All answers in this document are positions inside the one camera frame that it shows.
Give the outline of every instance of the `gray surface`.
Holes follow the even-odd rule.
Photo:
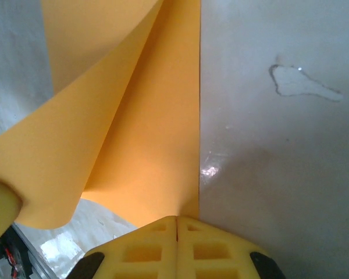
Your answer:
[[[201,38],[201,218],[349,278],[349,0],[203,0]]]
[[[52,96],[40,1],[0,0],[0,134]]]

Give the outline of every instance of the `white floor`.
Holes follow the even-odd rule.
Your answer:
[[[58,278],[66,278],[90,249],[135,229],[108,209],[81,199],[71,221],[55,230],[36,230],[17,224]]]

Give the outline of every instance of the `water stain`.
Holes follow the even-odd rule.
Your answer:
[[[314,80],[300,67],[275,64],[269,68],[269,74],[280,96],[314,95],[332,102],[340,102],[343,99],[339,90]]]

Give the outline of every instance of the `orange paper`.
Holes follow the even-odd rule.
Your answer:
[[[83,192],[137,226],[197,217],[200,3],[86,2],[43,2],[63,89],[0,135],[0,181],[23,201],[17,221],[59,227]]]

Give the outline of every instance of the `black rubber pad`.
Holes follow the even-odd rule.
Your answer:
[[[259,252],[250,253],[250,257],[261,279],[286,279],[286,276],[272,258]]]
[[[101,252],[93,253],[79,260],[66,279],[92,279],[105,255]]]

